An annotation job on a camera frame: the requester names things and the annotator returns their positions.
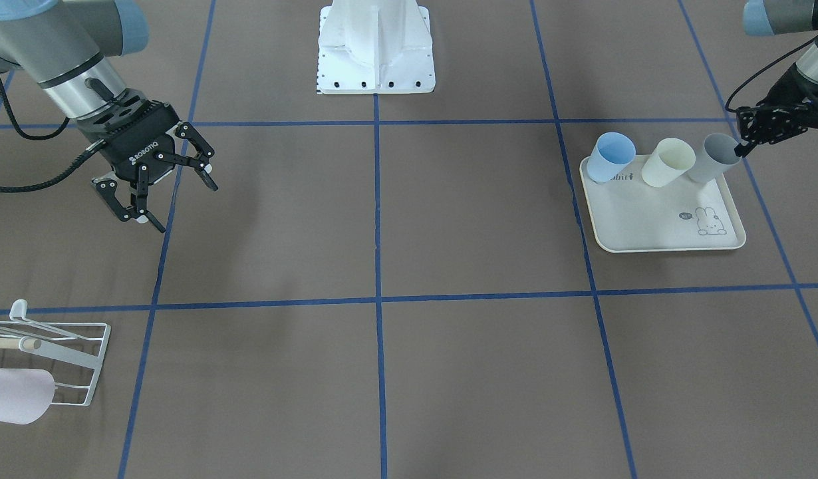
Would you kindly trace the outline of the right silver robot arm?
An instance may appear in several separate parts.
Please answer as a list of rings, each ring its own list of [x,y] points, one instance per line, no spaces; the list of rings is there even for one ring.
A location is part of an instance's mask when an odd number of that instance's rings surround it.
[[[150,28],[134,1],[0,1],[0,95],[14,130],[28,140],[50,134],[22,131],[7,99],[2,73],[27,72],[89,142],[65,172],[23,187],[0,186],[0,194],[50,188],[72,175],[94,154],[111,167],[92,183],[121,221],[165,227],[148,209],[150,188],[177,166],[190,168],[206,187],[215,150],[168,103],[130,88],[109,61],[142,51]]]

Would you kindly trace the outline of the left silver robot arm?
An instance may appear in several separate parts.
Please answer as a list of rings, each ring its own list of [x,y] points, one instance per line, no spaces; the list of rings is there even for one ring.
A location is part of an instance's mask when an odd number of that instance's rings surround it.
[[[756,146],[777,144],[814,128],[818,130],[818,1],[747,1],[743,26],[749,36],[813,31],[816,36],[777,58],[801,56],[753,106],[725,109],[736,115],[743,144],[735,154],[746,157]]]

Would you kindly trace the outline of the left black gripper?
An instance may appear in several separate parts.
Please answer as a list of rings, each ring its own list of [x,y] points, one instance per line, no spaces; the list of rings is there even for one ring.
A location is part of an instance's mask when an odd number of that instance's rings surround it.
[[[736,112],[741,139],[734,148],[738,158],[747,158],[756,146],[777,144],[818,130],[818,84],[789,67],[775,82],[767,96],[752,107]]]

